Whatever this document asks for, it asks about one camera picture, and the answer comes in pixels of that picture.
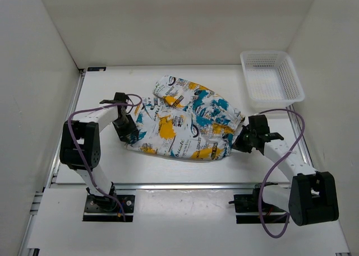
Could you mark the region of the white printed patterned shorts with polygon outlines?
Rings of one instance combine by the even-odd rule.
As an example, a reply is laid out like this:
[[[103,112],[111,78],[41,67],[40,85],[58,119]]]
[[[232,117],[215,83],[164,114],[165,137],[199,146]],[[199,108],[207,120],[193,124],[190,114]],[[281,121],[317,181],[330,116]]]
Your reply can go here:
[[[175,76],[157,80],[132,117],[138,139],[128,150],[184,160],[220,160],[231,154],[245,120],[213,90]]]

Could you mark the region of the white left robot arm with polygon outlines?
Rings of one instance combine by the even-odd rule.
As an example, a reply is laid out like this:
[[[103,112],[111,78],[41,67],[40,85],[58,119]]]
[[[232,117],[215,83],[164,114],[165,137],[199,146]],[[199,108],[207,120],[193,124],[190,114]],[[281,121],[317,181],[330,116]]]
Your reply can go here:
[[[100,104],[97,108],[76,111],[64,122],[59,158],[81,176],[94,203],[112,211],[118,198],[114,184],[100,167],[100,133],[113,125],[121,142],[133,144],[139,140],[139,130],[127,112],[127,107],[135,106],[128,95],[124,99],[102,100]]]

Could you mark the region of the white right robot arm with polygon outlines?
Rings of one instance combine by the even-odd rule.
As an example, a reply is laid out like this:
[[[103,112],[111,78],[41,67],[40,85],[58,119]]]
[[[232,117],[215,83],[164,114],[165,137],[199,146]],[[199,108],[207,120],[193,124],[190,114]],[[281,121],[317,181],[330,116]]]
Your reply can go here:
[[[334,176],[320,172],[293,153],[279,133],[268,129],[256,130],[250,125],[242,127],[234,149],[242,152],[258,150],[273,162],[290,182],[289,188],[263,181],[252,196],[252,205],[258,211],[275,206],[287,213],[298,226],[336,221],[339,207]]]

